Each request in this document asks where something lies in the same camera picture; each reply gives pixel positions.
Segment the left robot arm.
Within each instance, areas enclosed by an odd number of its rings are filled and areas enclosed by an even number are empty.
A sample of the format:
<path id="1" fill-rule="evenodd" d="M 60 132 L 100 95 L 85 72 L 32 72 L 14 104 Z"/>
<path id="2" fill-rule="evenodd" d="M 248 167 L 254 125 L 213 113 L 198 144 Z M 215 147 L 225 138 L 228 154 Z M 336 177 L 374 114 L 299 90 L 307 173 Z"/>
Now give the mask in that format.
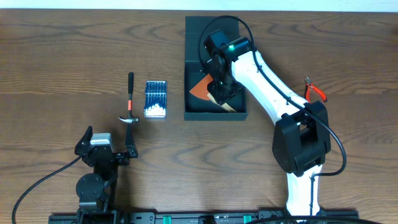
<path id="1" fill-rule="evenodd" d="M 130 124 L 126 128 L 125 147 L 125 152 L 114 152 L 111 134 L 95 134 L 91 126 L 76 144 L 75 154 L 93 168 L 92 173 L 85 174 L 76 184 L 78 223 L 130 222 L 130 215 L 115 206 L 118 168 L 128 166 L 138 156 Z"/>

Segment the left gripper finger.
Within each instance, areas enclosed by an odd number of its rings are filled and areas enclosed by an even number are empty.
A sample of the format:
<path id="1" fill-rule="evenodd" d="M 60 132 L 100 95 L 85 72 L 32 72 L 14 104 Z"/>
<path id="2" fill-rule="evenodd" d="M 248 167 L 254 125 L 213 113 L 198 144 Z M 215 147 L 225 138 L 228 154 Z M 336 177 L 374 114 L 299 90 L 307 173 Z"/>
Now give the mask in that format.
<path id="1" fill-rule="evenodd" d="M 126 137 L 125 137 L 125 143 L 124 143 L 127 151 L 135 151 L 135 142 L 132 138 L 132 134 L 131 134 L 131 125 L 128 124 L 127 128 L 126 128 Z"/>
<path id="2" fill-rule="evenodd" d="M 92 126 L 88 126 L 84 135 L 76 144 L 76 149 L 84 149 L 88 145 L 90 145 L 91 138 L 93 136 L 93 128 Z"/>

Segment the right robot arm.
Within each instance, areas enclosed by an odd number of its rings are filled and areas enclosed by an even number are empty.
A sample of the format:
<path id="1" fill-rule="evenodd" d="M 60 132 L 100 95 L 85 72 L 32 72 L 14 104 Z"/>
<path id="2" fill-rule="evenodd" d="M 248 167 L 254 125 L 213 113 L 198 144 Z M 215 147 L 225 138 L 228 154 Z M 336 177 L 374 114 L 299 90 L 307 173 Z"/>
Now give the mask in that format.
<path id="1" fill-rule="evenodd" d="M 328 114 L 324 105 L 294 93 L 265 63 L 246 37 L 234 41 L 222 30 L 203 43 L 212 81 L 208 97 L 228 111 L 227 102 L 247 89 L 274 123 L 272 153 L 287 174 L 287 211 L 293 216 L 317 215 L 318 175 L 331 150 Z"/>

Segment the orange scraper wooden handle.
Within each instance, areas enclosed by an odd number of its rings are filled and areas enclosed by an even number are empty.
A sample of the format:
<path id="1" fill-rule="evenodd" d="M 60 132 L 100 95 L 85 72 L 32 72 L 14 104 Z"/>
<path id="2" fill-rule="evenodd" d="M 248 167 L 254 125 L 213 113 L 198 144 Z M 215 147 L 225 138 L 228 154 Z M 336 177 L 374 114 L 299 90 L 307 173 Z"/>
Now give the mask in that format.
<path id="1" fill-rule="evenodd" d="M 218 105 L 219 107 L 223 108 L 225 111 L 230 112 L 230 113 L 237 113 L 235 109 L 233 109 L 229 104 L 223 103 L 222 105 L 218 104 L 214 97 L 210 94 L 210 92 L 207 89 L 207 86 L 209 83 L 213 81 L 213 78 L 211 77 L 210 74 L 207 74 L 203 79 L 201 79 L 191 90 L 190 93 L 205 101 L 210 101 L 213 104 Z"/>

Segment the black handled claw hammer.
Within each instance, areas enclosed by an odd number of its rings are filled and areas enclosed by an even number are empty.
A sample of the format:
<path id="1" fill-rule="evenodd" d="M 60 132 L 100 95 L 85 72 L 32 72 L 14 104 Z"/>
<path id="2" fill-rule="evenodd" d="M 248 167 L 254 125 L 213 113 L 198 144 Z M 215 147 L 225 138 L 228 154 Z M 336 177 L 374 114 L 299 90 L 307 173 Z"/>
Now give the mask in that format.
<path id="1" fill-rule="evenodd" d="M 139 117 L 134 117 L 132 115 L 132 93 L 133 93 L 133 88 L 134 88 L 134 73 L 129 72 L 128 73 L 128 102 L 127 102 L 127 110 L 128 110 L 128 116 L 126 118 L 123 118 L 122 116 L 119 117 L 119 119 L 123 123 L 127 124 L 132 124 L 135 122 L 139 122 Z"/>

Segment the clear blue precision screwdriver case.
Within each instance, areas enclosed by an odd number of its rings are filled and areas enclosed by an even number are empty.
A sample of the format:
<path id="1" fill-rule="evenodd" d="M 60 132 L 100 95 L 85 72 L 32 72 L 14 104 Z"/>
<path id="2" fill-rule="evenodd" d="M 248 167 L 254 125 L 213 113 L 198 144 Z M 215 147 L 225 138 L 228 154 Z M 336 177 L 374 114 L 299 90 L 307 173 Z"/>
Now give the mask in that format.
<path id="1" fill-rule="evenodd" d="M 147 119 L 166 118 L 167 82 L 165 80 L 148 80 L 146 82 L 145 96 L 144 117 Z"/>

